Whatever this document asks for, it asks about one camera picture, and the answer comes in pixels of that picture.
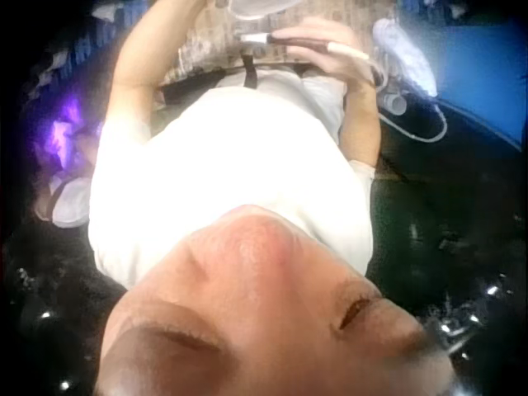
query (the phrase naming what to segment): purple light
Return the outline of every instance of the purple light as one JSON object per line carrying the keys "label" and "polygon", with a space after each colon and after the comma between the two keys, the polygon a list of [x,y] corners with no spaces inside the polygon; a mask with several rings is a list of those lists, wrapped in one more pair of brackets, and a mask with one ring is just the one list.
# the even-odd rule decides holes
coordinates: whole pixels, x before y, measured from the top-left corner
{"label": "purple light", "polygon": [[61,114],[75,125],[80,125],[83,123],[81,109],[79,107],[79,100],[74,95],[67,98],[66,102],[63,104]]}
{"label": "purple light", "polygon": [[54,121],[51,133],[45,142],[44,149],[50,154],[57,154],[63,168],[72,153],[72,140],[68,137],[73,132],[73,125],[68,122]]}

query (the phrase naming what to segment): makeup brush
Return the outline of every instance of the makeup brush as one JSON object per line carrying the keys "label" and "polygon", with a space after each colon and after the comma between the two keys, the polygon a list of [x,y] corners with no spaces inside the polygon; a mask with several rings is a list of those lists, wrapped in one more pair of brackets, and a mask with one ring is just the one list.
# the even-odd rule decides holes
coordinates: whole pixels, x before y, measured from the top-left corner
{"label": "makeup brush", "polygon": [[361,59],[368,61],[370,59],[368,54],[354,49],[349,45],[336,43],[326,40],[312,40],[312,39],[276,39],[271,33],[252,33],[240,35],[239,39],[245,44],[275,44],[275,45],[293,45],[297,47],[310,48],[321,54],[338,54],[353,59]]}

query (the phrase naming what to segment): white cable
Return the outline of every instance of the white cable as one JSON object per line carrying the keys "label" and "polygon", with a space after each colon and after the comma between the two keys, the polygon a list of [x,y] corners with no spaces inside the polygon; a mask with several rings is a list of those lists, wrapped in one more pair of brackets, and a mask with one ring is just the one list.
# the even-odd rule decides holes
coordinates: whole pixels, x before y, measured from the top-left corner
{"label": "white cable", "polygon": [[392,126],[399,133],[407,136],[408,138],[410,138],[412,140],[417,140],[418,142],[422,142],[422,143],[435,143],[435,142],[438,142],[439,140],[442,140],[444,138],[444,136],[446,135],[446,132],[447,132],[447,120],[446,120],[446,116],[444,115],[444,113],[442,113],[442,110],[440,110],[438,105],[434,105],[434,109],[435,109],[435,112],[440,117],[443,126],[442,126],[442,131],[437,136],[434,136],[432,138],[421,138],[420,136],[416,136],[415,134],[411,134],[410,132],[406,131],[404,128],[396,125],[393,121],[389,120],[387,117],[385,117],[381,113],[379,113],[379,118],[385,124]]}

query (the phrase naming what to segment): blue surface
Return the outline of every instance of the blue surface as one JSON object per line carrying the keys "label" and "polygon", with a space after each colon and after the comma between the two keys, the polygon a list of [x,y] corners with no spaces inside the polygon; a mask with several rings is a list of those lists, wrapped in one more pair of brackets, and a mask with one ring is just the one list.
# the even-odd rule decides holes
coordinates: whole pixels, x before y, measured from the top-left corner
{"label": "blue surface", "polygon": [[520,145],[528,73],[521,28],[510,22],[430,28],[411,29],[412,39],[431,62],[439,98]]}

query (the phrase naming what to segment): nose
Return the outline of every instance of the nose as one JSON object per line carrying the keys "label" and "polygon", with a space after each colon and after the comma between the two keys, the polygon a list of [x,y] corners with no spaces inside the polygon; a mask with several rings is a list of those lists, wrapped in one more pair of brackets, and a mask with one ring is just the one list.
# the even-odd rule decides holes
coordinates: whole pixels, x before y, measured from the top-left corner
{"label": "nose", "polygon": [[254,292],[285,283],[293,287],[297,231],[272,212],[256,206],[238,208],[209,227],[196,245],[199,265],[218,281],[234,276]]}

